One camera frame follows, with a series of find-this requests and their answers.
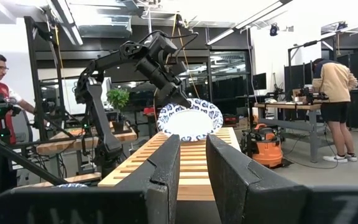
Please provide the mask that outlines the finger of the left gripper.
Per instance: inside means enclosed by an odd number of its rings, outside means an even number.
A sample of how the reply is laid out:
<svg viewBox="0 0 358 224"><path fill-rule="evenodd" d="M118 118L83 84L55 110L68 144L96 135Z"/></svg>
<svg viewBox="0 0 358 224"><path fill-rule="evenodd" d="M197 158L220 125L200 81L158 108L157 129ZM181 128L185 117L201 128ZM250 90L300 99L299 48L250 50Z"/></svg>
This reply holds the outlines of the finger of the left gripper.
<svg viewBox="0 0 358 224"><path fill-rule="evenodd" d="M191 107L191 103L187 100L187 97L180 86L169 86L167 99L170 103L176 103L185 108Z"/></svg>

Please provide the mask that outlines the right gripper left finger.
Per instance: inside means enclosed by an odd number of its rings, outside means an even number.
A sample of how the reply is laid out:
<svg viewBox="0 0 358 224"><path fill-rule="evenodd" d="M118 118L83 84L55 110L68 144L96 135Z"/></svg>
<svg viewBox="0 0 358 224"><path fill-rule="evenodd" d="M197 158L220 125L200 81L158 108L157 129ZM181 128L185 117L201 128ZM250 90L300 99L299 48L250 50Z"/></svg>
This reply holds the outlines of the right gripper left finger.
<svg viewBox="0 0 358 224"><path fill-rule="evenodd" d="M170 136L117 185L116 224L175 224L180 138Z"/></svg>

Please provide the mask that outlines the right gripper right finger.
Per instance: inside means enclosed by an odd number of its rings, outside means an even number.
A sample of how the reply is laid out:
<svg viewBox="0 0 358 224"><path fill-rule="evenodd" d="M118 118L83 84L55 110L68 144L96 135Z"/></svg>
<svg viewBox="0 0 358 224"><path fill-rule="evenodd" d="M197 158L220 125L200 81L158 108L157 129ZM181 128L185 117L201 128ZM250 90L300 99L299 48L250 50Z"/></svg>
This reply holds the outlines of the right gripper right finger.
<svg viewBox="0 0 358 224"><path fill-rule="evenodd" d="M300 224L307 188L215 135L206 139L208 175L222 224Z"/></svg>

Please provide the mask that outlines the blue patterned paper plate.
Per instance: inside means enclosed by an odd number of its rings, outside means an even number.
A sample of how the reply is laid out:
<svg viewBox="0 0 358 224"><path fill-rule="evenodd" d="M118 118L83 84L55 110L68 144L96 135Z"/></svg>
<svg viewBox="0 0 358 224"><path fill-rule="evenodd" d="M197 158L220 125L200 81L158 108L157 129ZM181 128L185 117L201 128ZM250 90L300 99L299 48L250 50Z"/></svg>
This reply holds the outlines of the blue patterned paper plate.
<svg viewBox="0 0 358 224"><path fill-rule="evenodd" d="M160 110L157 118L159 131L168 137L179 135L183 142L195 142L222 128L223 114L216 105L199 98L187 100L191 104L189 108L169 103Z"/></svg>
<svg viewBox="0 0 358 224"><path fill-rule="evenodd" d="M69 183L69 184L61 184L61 185L56 185L54 187L59 187L59 188L82 188L82 187L88 187L85 184L79 184L79 183Z"/></svg>

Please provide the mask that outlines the wooden slatted shelf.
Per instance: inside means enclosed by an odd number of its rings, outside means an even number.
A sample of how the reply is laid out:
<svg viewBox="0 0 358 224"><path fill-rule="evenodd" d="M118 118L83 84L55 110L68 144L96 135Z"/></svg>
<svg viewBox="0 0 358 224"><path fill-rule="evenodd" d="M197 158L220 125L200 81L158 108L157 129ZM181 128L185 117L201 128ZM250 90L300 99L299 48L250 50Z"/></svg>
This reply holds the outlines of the wooden slatted shelf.
<svg viewBox="0 0 358 224"><path fill-rule="evenodd" d="M166 140L166 135L159 132L103 178L98 185L100 187L112 187L118 184L145 162ZM186 201L214 200L208 177L205 141L181 143L177 199Z"/></svg>

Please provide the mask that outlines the small potted green plant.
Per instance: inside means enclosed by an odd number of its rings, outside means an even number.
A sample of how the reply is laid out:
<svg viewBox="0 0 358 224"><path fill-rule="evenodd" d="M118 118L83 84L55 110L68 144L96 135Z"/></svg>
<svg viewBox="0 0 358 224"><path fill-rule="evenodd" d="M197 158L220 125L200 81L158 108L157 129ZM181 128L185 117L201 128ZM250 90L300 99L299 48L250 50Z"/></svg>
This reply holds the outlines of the small potted green plant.
<svg viewBox="0 0 358 224"><path fill-rule="evenodd" d="M122 115L122 110L129 101L129 92L125 89L115 88L109 90L106 96L108 102L116 112L116 117L112 121L114 132L123 133L125 118Z"/></svg>

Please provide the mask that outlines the orange shop vacuum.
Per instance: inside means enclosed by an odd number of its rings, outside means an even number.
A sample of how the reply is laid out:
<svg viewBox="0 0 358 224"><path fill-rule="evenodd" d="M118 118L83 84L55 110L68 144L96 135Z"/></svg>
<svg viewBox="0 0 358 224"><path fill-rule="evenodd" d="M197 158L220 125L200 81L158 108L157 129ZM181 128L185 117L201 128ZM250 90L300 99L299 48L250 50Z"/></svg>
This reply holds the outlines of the orange shop vacuum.
<svg viewBox="0 0 358 224"><path fill-rule="evenodd" d="M281 138L266 124L257 124L249 132L242 131L241 151L265 167L274 169L283 165Z"/></svg>

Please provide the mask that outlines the black computer monitor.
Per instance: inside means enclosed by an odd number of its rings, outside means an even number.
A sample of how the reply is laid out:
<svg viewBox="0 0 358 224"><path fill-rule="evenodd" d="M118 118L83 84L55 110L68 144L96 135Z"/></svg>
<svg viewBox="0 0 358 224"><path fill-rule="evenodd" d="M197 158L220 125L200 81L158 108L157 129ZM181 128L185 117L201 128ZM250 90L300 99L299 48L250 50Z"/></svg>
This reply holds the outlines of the black computer monitor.
<svg viewBox="0 0 358 224"><path fill-rule="evenodd" d="M253 75L252 86L254 87L255 90L266 90L267 89L266 73Z"/></svg>

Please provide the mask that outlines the wooden butcher block table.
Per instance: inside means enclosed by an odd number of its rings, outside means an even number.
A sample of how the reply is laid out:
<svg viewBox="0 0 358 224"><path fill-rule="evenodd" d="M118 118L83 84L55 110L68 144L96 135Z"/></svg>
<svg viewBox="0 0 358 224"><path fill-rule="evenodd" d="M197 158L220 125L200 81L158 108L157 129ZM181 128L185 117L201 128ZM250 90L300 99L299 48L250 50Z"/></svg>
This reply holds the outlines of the wooden butcher block table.
<svg viewBox="0 0 358 224"><path fill-rule="evenodd" d="M124 126L124 129L130 130L130 132L114 134L114 136L118 138L120 142L134 141L137 139L135 131L130 128L128 124ZM75 138L72 139L69 138L65 133L60 132L51 137L47 143L39 144L36 147L36 151L38 154L44 156L54 155L61 152L79 151L82 150L81 139L82 136L75 136Z"/></svg>

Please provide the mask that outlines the wooden top workbench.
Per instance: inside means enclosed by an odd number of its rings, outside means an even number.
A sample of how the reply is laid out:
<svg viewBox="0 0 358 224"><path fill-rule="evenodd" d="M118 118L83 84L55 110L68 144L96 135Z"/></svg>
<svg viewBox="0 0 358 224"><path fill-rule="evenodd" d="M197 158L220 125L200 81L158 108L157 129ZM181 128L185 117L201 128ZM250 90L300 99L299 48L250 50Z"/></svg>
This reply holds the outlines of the wooden top workbench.
<svg viewBox="0 0 358 224"><path fill-rule="evenodd" d="M258 123L309 132L310 162L317 163L318 149L320 148L320 143L321 143L321 140L318 137L318 125L317 125L317 111L321 107L320 103L313 104L313 105L256 103L254 107L258 109L258 119L257 119ZM279 119L264 118L263 113L269 108L281 109L281 110L309 111L308 113L309 121L307 123L306 122L299 123L299 122L285 121Z"/></svg>

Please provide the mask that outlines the long ceiling light strip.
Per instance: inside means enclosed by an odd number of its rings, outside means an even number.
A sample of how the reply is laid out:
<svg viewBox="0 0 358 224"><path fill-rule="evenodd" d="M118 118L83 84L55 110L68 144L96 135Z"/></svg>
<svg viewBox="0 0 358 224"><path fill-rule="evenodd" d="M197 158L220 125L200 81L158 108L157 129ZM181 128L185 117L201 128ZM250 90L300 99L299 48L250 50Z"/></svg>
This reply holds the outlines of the long ceiling light strip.
<svg viewBox="0 0 358 224"><path fill-rule="evenodd" d="M242 22L236 24L234 27L225 30L223 33L219 34L218 36L214 37L213 39L209 40L207 43L205 43L206 46L211 46L215 44L216 42L219 42L220 40L226 38L227 36L231 35L232 33L241 30L245 26L248 26L249 24L269 15L270 13L276 11L277 9L280 9L281 7L287 5L289 2L292 2L293 0L277 0L273 4L263 8L261 11L253 14L252 16L248 17L247 19L243 20Z"/></svg>

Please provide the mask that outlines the black metal rig frame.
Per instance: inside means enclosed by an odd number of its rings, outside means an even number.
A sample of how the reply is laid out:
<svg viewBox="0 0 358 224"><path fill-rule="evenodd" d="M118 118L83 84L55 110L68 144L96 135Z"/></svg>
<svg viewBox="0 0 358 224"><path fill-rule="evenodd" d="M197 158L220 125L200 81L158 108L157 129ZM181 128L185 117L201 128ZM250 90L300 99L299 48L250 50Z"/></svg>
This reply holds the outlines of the black metal rig frame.
<svg viewBox="0 0 358 224"><path fill-rule="evenodd" d="M63 120L67 113L65 109L64 96L63 96L63 83L62 83L62 58L60 56L60 48L57 43L58 38L51 31L44 30L39 26L32 17L24 16L25 31L27 36L27 45L29 50L29 59L30 59L30 71L32 77L32 85L34 89L35 97L35 123L36 127L39 129L39 136L41 142L48 141L47 128L44 125L44 121L47 120L52 126L57 128L59 131L65 131L62 129L60 124L55 124L46 114L42 106L42 87L45 85L58 85L58 94L59 94L59 106L58 106L58 117ZM51 49L52 58L55 63L55 69L57 72L57 81L54 83L42 83L39 79L38 66L37 66L37 54L35 51L35 39L40 37L42 40L46 41Z"/></svg>

